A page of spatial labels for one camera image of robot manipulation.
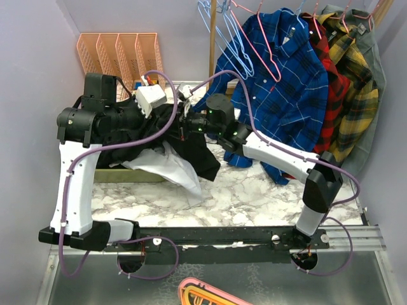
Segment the blue plaid shirt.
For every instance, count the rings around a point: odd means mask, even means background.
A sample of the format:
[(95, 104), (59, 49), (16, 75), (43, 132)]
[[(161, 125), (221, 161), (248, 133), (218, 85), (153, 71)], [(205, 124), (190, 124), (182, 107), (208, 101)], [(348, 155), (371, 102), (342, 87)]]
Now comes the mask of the blue plaid shirt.
[[(291, 39), (286, 38), (296, 27)], [(244, 47), (254, 66), (254, 75), (238, 83), (231, 101), (240, 109), (239, 121), (253, 122), (266, 136), (293, 148), (310, 152), (324, 122), (328, 98), (328, 75), (309, 41), (309, 29), (294, 16), (279, 10), (250, 16), (240, 29)], [(195, 105), (200, 112), (206, 99), (225, 93), (235, 79), (232, 65), (221, 54), (216, 77)]]

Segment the grey shirt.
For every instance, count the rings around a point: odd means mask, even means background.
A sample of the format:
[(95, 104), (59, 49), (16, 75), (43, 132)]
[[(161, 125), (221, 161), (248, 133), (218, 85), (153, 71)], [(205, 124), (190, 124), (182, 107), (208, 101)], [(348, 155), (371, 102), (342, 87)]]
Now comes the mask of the grey shirt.
[(359, 47), (365, 60), (367, 61), (378, 88), (378, 110), (372, 123), (358, 140), (348, 157), (346, 157), (343, 162), (339, 163), (345, 171), (351, 173), (352, 175), (357, 175), (364, 167), (371, 151), (378, 121), (381, 99), (386, 87), (386, 78), (380, 61), (379, 49), (375, 37), (374, 22), (369, 13), (357, 9), (346, 10), (331, 4), (327, 5), (321, 11), (321, 13), (332, 12), (337, 12), (340, 14), (339, 20), (344, 26), (353, 25), (356, 27), (356, 45)]

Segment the black shirt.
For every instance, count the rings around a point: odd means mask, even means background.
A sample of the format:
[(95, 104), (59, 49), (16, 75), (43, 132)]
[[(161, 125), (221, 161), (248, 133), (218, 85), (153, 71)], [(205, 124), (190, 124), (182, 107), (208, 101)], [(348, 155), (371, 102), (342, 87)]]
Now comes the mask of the black shirt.
[[(117, 102), (111, 107), (135, 107), (135, 102), (125, 100)], [(104, 146), (127, 144), (136, 140), (145, 139), (161, 130), (170, 118), (172, 112), (171, 104), (163, 104), (156, 109), (153, 109), (152, 115), (148, 120), (138, 129), (132, 131), (111, 132), (105, 136), (99, 136), (95, 131), (95, 123), (93, 124), (93, 131), (91, 140), (94, 144), (101, 143)], [(171, 127), (157, 139), (138, 146), (124, 147), (104, 151), (101, 153), (98, 167), (105, 168), (114, 162), (131, 161), (138, 157), (144, 149), (154, 149), (160, 147), (163, 141), (167, 141), (176, 152), (190, 162), (197, 175), (203, 179), (213, 181), (220, 169), (220, 162), (216, 159), (213, 153), (207, 147), (205, 137), (202, 133), (192, 133), (186, 140), (179, 138), (179, 130), (177, 127), (177, 120), (175, 119)]]

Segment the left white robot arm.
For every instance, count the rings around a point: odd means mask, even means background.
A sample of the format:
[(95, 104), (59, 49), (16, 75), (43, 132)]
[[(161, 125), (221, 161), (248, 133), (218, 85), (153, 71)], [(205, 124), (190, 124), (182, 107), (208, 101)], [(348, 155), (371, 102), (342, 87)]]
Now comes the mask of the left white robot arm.
[(101, 251), (118, 242), (125, 250), (140, 245), (140, 234), (131, 220), (96, 221), (92, 218), (92, 189), (102, 146), (123, 142), (125, 132), (136, 131), (145, 116), (130, 94), (117, 102), (117, 85), (123, 81), (106, 74), (87, 73), (84, 92), (72, 107), (57, 117), (60, 142), (60, 181), (50, 225), (41, 229), (41, 243)]

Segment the yellow plaid shirt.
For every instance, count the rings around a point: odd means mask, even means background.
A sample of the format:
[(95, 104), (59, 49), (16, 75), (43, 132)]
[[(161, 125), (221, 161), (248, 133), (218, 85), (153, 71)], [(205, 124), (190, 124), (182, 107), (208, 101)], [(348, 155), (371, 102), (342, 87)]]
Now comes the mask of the yellow plaid shirt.
[(337, 71), (350, 80), (343, 109), (335, 119), (329, 152), (343, 162), (372, 123), (378, 110), (378, 88), (359, 47), (356, 27), (344, 26), (337, 12), (321, 13), (317, 21), (326, 29), (329, 56)]

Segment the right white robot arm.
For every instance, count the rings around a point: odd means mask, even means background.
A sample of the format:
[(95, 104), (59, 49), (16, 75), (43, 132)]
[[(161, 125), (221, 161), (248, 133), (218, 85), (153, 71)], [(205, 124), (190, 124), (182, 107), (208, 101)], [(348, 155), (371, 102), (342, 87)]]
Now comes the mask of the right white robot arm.
[(206, 101), (206, 113), (191, 109), (191, 95), (187, 93), (178, 93), (177, 101), (176, 126), (181, 140), (192, 133), (215, 134), (217, 144), (225, 151), (271, 165), (304, 184), (304, 207), (291, 232), (291, 240), (295, 247), (309, 247), (343, 184), (335, 170), (333, 155), (295, 149), (238, 122), (231, 102), (222, 94)]

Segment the red plaid shirt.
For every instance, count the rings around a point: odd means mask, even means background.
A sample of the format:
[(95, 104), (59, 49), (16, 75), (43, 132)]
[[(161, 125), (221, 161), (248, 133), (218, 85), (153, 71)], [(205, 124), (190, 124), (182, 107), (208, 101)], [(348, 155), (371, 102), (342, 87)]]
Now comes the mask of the red plaid shirt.
[(321, 154), (329, 149), (333, 140), (335, 120), (342, 110), (343, 99), (349, 89), (350, 80), (338, 72), (331, 60), (326, 29), (309, 13), (301, 13), (300, 17), (308, 23), (309, 30), (313, 32), (310, 35), (310, 44), (328, 75), (326, 113), (320, 137), (312, 150), (314, 153)]

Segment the wooden clothes rack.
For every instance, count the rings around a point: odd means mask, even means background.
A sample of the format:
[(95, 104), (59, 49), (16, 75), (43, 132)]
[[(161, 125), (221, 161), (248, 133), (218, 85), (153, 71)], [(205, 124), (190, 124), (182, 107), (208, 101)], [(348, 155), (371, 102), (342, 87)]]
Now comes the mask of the wooden clothes rack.
[(209, 76), (214, 75), (215, 71), (215, 44), (216, 44), (216, 18), (217, 14), (222, 14), (230, 8), (230, 1), (223, 1), (218, 4), (217, 1), (202, 1), (202, 7), (209, 16)]

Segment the aluminium frame rail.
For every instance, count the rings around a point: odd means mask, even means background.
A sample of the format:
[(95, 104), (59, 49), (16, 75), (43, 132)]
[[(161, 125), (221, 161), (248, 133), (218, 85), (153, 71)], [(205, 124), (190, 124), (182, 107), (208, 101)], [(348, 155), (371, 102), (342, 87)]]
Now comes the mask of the aluminium frame rail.
[(145, 254), (94, 252), (75, 278), (52, 248), (38, 304), (179, 304), (177, 289), (197, 278), (250, 304), (402, 304), (376, 226), (322, 226), (329, 248), (291, 252), (288, 263), (146, 264)]

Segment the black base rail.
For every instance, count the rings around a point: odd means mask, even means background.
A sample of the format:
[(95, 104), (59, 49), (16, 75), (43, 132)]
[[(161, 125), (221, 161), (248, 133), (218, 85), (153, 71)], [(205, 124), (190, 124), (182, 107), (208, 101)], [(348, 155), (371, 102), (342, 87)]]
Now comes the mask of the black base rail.
[(250, 262), (288, 263), (291, 252), (307, 247), (311, 250), (329, 248), (327, 232), (318, 229), (305, 243), (295, 235), (292, 226), (249, 227), (140, 227), (136, 226), (133, 238), (154, 237), (143, 243), (118, 243), (107, 247), (108, 252), (119, 256), (145, 254), (146, 264), (169, 265), (175, 262), (176, 253), (165, 238), (173, 241), (179, 251), (180, 264), (228, 264)]

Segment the pink perforated file organizer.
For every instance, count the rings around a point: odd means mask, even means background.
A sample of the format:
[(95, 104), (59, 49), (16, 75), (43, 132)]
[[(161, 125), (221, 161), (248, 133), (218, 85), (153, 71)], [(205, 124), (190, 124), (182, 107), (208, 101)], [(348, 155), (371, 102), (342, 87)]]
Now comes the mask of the pink perforated file organizer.
[(82, 33), (76, 44), (85, 74), (120, 77), (129, 90), (150, 70), (163, 72), (158, 34)]

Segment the pink orange object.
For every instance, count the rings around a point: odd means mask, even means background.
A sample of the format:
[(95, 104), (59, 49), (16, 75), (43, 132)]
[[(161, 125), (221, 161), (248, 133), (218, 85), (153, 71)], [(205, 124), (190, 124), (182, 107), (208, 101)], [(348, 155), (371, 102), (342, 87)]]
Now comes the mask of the pink orange object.
[(179, 284), (177, 294), (181, 304), (250, 304), (250, 302), (192, 277), (185, 278)]

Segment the green plastic basket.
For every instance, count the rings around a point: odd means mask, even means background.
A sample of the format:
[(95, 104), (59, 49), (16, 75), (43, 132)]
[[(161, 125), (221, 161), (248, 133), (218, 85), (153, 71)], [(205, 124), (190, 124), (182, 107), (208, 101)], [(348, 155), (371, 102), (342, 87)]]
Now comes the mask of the green plastic basket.
[(147, 183), (163, 182), (165, 179), (155, 173), (126, 168), (96, 169), (95, 183)]

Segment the white shirt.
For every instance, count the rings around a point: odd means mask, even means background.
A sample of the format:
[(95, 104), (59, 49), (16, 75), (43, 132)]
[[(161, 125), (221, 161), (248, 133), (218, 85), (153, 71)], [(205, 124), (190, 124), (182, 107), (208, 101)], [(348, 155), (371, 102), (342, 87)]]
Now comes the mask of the white shirt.
[(154, 173), (173, 184), (184, 187), (190, 206), (204, 200), (198, 175), (191, 163), (180, 157), (167, 141), (163, 141), (160, 147), (142, 150), (138, 157), (131, 161), (114, 162), (109, 167), (117, 165), (123, 165), (131, 170)]

